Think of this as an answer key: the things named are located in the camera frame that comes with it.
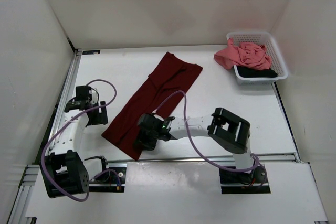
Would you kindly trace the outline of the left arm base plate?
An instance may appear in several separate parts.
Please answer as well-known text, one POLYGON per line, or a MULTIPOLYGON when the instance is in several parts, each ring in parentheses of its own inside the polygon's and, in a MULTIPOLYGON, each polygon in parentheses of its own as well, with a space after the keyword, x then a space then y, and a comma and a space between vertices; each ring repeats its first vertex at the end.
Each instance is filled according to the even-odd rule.
POLYGON ((123 193, 127 164, 108 161, 104 156, 86 158, 83 162, 89 175, 91 193, 123 193))

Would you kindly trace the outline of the dark red t-shirt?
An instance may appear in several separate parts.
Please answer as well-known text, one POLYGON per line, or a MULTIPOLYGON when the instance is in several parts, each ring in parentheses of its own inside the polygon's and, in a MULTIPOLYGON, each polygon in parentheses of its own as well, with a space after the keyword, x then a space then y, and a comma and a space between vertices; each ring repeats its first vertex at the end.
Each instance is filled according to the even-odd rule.
POLYGON ((163 118, 170 116, 183 96, 176 94, 163 106, 160 104, 175 91, 187 92, 202 70, 201 66, 187 63, 167 52, 101 136, 132 159, 138 160, 142 153, 141 147, 135 145, 140 131, 138 119, 154 109, 158 109, 158 114, 163 118))

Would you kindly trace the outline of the aluminium side frame rail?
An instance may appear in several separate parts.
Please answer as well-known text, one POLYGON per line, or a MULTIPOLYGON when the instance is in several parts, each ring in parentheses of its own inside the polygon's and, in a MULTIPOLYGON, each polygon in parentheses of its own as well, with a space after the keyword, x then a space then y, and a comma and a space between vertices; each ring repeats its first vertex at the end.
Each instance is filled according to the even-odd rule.
POLYGON ((24 167, 20 175, 18 191, 7 223, 36 223, 37 221, 36 217, 26 217, 25 214, 27 212, 34 185, 38 177, 41 151, 47 141, 61 128, 61 112, 66 104, 66 95, 72 89, 73 78, 77 74, 81 54, 81 49, 74 50, 71 64, 62 86, 62 90, 58 97, 57 103, 54 106, 54 110, 47 125, 46 132, 41 139, 36 158, 33 162, 28 163, 24 167))

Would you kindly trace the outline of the black t-shirt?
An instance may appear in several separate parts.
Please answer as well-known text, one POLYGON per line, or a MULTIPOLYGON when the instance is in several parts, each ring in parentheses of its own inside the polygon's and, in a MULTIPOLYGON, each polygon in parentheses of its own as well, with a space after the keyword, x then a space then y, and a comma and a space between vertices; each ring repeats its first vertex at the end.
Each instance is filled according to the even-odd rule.
POLYGON ((243 66, 237 66, 238 73, 244 78, 276 78, 278 74, 272 69, 256 70, 243 66))

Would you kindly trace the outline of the pink t-shirt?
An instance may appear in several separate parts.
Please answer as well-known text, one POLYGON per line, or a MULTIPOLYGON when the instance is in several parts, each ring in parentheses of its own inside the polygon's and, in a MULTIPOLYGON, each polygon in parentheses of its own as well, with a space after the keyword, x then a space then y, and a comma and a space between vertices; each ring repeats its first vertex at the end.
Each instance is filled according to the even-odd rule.
POLYGON ((214 54, 214 60, 229 70, 234 65, 256 70, 270 69, 272 59, 266 54, 266 46, 253 42, 241 42, 238 46, 233 39, 227 40, 226 48, 214 54))

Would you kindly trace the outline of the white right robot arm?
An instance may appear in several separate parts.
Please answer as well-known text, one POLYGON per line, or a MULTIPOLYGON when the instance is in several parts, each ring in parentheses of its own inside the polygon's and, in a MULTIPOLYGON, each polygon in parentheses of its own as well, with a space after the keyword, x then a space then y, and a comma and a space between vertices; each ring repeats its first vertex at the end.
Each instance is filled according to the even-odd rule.
POLYGON ((250 149, 250 123, 241 117, 223 109, 197 118, 162 118, 156 113, 143 114, 137 126, 140 131, 134 146, 142 151, 152 151, 159 140, 177 141, 182 138, 204 137, 214 140, 224 150, 232 153, 235 167, 225 167, 211 161, 199 150, 197 154, 206 162, 224 171, 232 183, 252 186, 264 184, 267 172, 257 155, 250 149))

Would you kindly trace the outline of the white plastic basket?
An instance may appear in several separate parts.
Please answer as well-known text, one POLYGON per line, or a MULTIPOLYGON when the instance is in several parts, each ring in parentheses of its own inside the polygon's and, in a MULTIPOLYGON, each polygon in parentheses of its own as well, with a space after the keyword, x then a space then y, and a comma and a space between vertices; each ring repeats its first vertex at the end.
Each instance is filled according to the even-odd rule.
POLYGON ((226 35, 227 44, 234 47, 240 55, 244 67, 256 70, 272 70, 275 77, 243 77, 237 66, 234 72, 238 84, 272 84, 288 77, 288 70, 277 42, 273 36, 265 31, 236 31, 226 35))

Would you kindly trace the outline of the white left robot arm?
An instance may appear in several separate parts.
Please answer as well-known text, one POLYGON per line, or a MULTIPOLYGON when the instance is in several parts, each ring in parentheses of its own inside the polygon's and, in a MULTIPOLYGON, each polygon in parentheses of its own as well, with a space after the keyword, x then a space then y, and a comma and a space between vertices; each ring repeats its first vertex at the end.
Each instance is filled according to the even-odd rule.
POLYGON ((87 193, 92 180, 105 182, 110 176, 105 157, 81 159, 79 156, 85 129, 108 123, 106 108, 99 108, 106 102, 99 102, 98 91, 90 86, 77 86, 75 91, 75 97, 64 109, 66 128, 53 140, 44 161, 49 177, 71 195, 87 193))

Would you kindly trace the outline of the aluminium table edge rail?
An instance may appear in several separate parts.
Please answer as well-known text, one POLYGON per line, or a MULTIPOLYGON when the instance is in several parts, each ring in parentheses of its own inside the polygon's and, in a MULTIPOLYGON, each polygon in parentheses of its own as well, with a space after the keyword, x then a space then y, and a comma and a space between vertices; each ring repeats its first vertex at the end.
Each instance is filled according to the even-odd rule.
MULTIPOLYGON (((139 160, 131 159, 130 157, 124 158, 105 158, 109 163, 127 163, 127 162, 203 162, 201 157, 169 157, 169 158, 140 158, 139 160)), ((294 153, 290 154, 258 154, 261 162, 298 162, 297 156, 294 153)), ((213 162, 233 162, 232 156, 213 156, 209 157, 213 162)))

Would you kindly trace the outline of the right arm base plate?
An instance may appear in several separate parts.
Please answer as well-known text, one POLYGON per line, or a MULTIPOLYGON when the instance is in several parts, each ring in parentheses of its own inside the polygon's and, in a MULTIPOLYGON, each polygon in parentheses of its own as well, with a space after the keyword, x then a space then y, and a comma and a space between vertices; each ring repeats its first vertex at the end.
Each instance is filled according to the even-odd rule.
POLYGON ((221 193, 223 195, 270 194, 267 173, 258 166, 253 171, 234 173, 219 170, 221 193))

